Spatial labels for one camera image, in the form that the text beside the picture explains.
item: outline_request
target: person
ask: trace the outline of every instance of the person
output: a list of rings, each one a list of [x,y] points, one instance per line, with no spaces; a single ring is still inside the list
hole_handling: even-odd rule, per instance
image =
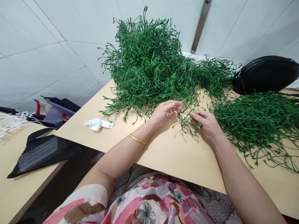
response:
[[[147,122],[94,165],[44,223],[214,223],[197,193],[182,180],[160,172],[137,177],[107,210],[116,181],[133,165],[153,132],[181,110],[181,102],[161,103]],[[215,149],[227,194],[241,221],[286,223],[214,115],[198,110],[191,116],[193,122],[201,124],[201,130]]]

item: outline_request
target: metal strip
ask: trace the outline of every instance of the metal strip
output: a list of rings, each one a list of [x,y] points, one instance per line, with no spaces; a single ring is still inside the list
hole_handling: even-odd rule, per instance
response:
[[[203,6],[202,6],[202,11],[200,13],[200,18],[199,18],[199,21],[198,21],[198,24],[197,24],[197,29],[196,29],[196,33],[195,33],[195,36],[194,36],[192,48],[191,48],[191,53],[192,54],[195,54],[195,52],[196,52],[200,36],[202,35],[202,30],[203,30],[203,27],[204,27],[205,22],[206,22],[206,17],[208,16],[211,1],[212,0],[204,0]]]

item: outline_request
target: floor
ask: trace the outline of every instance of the floor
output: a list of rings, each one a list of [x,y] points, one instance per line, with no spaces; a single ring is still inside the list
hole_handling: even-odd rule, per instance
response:
[[[103,155],[104,153],[102,152],[85,147],[83,155],[70,159],[29,207],[19,223],[43,223],[52,211],[74,191],[85,174]],[[138,164],[134,164],[118,180],[108,206],[122,194],[130,175],[139,166]],[[207,201],[207,210],[217,224],[242,223],[228,196],[207,188],[203,188],[203,192]]]

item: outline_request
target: sleeve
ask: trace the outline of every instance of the sleeve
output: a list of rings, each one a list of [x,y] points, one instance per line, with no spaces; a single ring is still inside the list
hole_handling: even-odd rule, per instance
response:
[[[100,184],[89,184],[68,196],[44,224],[100,223],[106,214],[107,204],[107,190]]]

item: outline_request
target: green artificial vine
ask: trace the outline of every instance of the green artificial vine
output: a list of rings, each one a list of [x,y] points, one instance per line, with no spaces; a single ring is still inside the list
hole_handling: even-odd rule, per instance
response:
[[[106,116],[124,113],[124,121],[131,115],[151,116],[159,103],[173,99],[189,106],[199,106],[199,90],[205,89],[212,99],[226,98],[231,89],[232,71],[238,67],[229,60],[206,58],[199,65],[181,52],[179,32],[172,28],[171,19],[148,22],[143,16],[118,24],[116,41],[119,47],[108,44],[102,64],[115,82],[116,98],[100,111]]]
[[[292,160],[298,156],[290,155],[282,142],[288,139],[298,148],[298,102],[299,99],[275,92],[254,93],[214,102],[210,111],[232,145],[244,153],[246,161],[251,157],[258,165],[262,159],[268,166],[281,166],[299,173]]]
[[[148,22],[145,19],[147,6],[142,16],[135,20],[117,20],[115,36],[119,47],[108,43],[104,50],[105,70],[114,80],[106,110],[100,111],[109,117],[124,113],[123,120],[136,115],[150,117],[154,109],[167,100],[183,103],[179,124],[184,133],[192,136],[199,133],[199,124],[192,122],[190,113],[199,106],[199,94],[211,99],[210,111],[216,116],[230,142],[252,157],[269,166],[281,166],[298,173],[282,139],[291,140],[296,147],[299,136],[299,110],[297,100],[273,92],[255,93],[228,100],[226,93],[232,90],[231,74],[241,65],[230,60],[209,59],[195,64],[181,52],[179,32],[172,28],[171,19]]]

